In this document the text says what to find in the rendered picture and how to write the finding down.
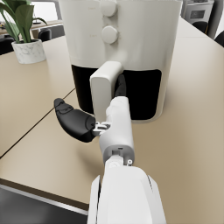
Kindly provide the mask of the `pale air fryer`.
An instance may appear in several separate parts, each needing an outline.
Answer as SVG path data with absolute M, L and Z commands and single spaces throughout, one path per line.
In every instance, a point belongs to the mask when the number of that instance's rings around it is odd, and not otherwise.
M 122 64 L 131 119 L 163 111 L 182 0 L 59 0 L 80 108 L 94 112 L 90 76 Z

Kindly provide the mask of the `black chair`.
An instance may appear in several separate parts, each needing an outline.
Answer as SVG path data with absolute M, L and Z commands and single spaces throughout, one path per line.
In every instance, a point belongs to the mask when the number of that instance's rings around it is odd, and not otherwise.
M 43 42 L 52 39 L 52 31 L 50 29 L 41 30 L 38 33 L 38 39 L 41 39 Z
M 222 31 L 214 40 L 216 43 L 224 47 L 224 31 Z
M 0 38 L 0 55 L 13 51 L 12 42 L 14 42 L 12 37 Z
M 203 33 L 207 32 L 208 23 L 205 21 L 198 21 L 193 23 L 192 25 Z

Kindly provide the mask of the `potted plant in marble pot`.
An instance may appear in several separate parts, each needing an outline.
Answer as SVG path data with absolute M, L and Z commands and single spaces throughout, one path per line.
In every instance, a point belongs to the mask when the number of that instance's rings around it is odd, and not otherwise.
M 15 39 L 12 48 L 20 64 L 44 61 L 46 55 L 40 39 L 33 39 L 30 31 L 34 6 L 28 0 L 0 0 L 0 14 L 6 31 Z

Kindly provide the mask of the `grey cabinet appliance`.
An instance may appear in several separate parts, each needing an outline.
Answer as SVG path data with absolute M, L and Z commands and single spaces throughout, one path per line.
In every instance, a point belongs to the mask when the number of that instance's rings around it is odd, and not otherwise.
M 208 22 L 214 0 L 183 0 L 181 17 L 188 23 Z

